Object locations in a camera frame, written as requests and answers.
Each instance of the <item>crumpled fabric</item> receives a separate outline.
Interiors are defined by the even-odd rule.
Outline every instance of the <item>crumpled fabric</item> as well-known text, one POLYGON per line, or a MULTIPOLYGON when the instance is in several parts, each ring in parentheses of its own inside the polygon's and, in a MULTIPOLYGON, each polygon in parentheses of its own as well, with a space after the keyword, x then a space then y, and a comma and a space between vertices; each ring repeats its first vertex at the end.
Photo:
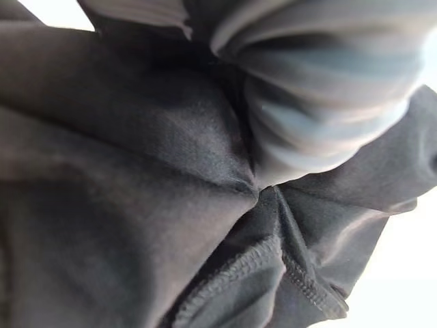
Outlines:
POLYGON ((341 167, 260 191, 249 119, 226 88, 240 74, 173 30, 100 19, 147 42, 0 23, 4 326, 344 317, 388 217, 437 185, 437 95, 420 89, 341 167))
POLYGON ((434 0, 79 2, 102 16, 176 27, 248 74, 262 187, 334 169, 396 124, 437 26, 434 0))

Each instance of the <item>stitching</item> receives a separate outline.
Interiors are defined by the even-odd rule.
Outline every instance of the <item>stitching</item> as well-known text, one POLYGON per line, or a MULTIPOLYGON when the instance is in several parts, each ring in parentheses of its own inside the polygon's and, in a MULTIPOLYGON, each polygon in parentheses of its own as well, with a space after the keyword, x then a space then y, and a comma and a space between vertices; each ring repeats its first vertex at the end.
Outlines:
POLYGON ((279 238, 272 236, 228 260, 189 294, 176 314, 172 327, 185 327, 208 300, 228 290, 235 282, 268 266, 273 260, 281 257, 281 253, 279 238))
POLYGON ((337 300, 325 288, 310 278, 287 254, 283 254, 283 259, 287 267, 286 275, 311 304, 326 315, 327 319, 335 320, 346 317, 348 306, 345 302, 337 300))

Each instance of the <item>black fabric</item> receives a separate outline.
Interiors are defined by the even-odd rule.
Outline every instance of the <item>black fabric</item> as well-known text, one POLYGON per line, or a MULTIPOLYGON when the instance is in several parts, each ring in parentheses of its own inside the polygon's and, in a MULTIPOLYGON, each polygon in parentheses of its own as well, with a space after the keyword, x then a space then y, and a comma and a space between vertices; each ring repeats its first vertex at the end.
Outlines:
POLYGON ((240 109, 202 65, 32 23, 0 23, 0 44, 6 327, 344 317, 387 218, 437 183, 427 87, 340 168, 259 192, 240 109))
POLYGON ((0 21, 33 21, 39 20, 17 0, 0 1, 0 21))

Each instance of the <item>dark clothing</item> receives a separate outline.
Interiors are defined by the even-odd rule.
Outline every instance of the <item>dark clothing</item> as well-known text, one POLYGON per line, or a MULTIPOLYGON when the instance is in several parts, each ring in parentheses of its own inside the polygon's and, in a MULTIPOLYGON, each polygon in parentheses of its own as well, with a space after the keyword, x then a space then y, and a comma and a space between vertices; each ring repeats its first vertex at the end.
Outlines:
POLYGON ((0 44, 5 327, 342 318, 388 217, 437 184, 427 87, 341 167, 259 191, 217 69, 33 23, 0 44))

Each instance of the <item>black garment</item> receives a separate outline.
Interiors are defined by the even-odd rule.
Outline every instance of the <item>black garment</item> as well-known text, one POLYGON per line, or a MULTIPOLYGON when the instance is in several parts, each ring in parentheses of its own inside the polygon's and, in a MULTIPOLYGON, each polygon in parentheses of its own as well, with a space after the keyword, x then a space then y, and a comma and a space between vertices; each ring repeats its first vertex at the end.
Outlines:
POLYGON ((17 0, 0 1, 0 21, 33 21, 39 20, 17 0))
POLYGON ((32 23, 0 23, 0 44, 6 327, 344 317, 387 217, 437 183, 426 87, 345 165, 259 193, 239 108, 208 71, 32 23))

